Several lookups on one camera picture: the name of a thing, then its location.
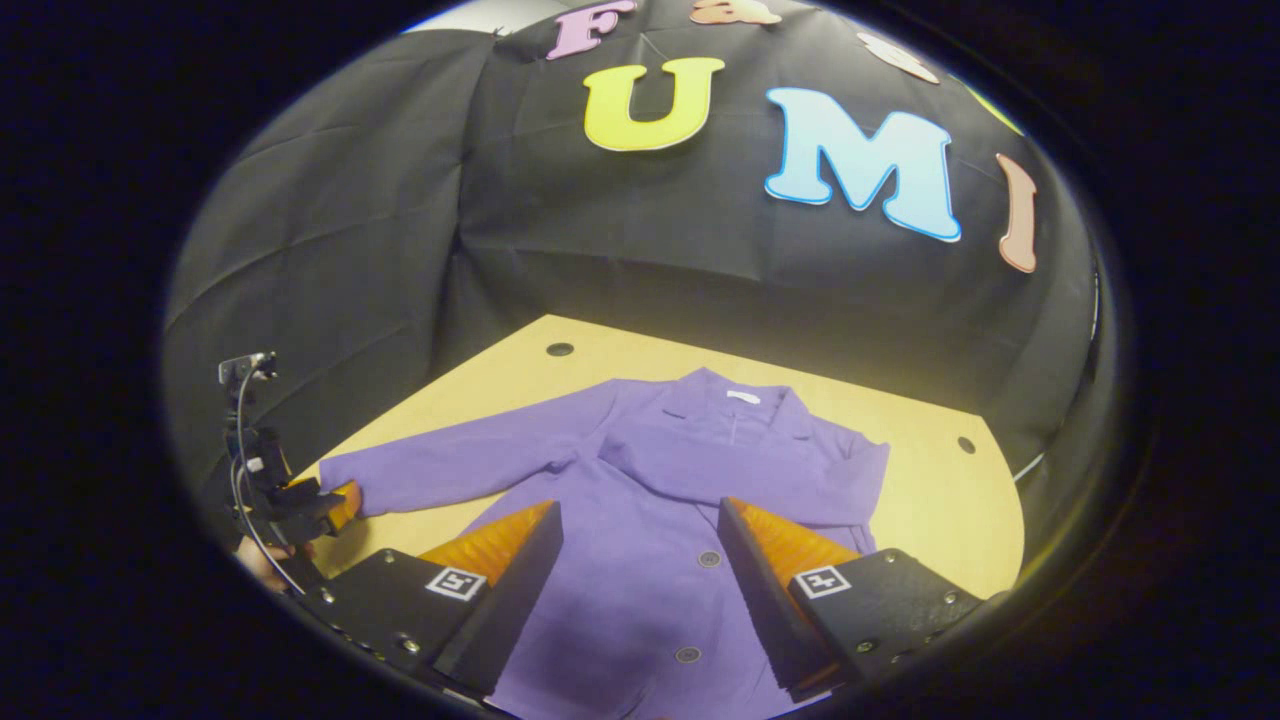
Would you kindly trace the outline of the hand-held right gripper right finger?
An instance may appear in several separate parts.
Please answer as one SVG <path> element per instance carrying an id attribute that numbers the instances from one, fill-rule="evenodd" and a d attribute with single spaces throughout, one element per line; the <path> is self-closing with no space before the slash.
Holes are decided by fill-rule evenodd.
<path id="1" fill-rule="evenodd" d="M 774 679 L 796 702 L 911 676 L 1006 600 L 973 594 L 902 550 L 856 553 L 735 497 L 721 500 L 717 533 Z"/>

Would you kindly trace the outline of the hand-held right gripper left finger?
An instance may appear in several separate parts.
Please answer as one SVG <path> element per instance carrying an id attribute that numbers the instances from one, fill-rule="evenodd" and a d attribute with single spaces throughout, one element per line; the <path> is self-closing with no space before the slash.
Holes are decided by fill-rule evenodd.
<path id="1" fill-rule="evenodd" d="M 425 553 L 380 550 L 300 601 L 393 670 L 481 703 L 497 688 L 564 542 L 543 501 Z"/>

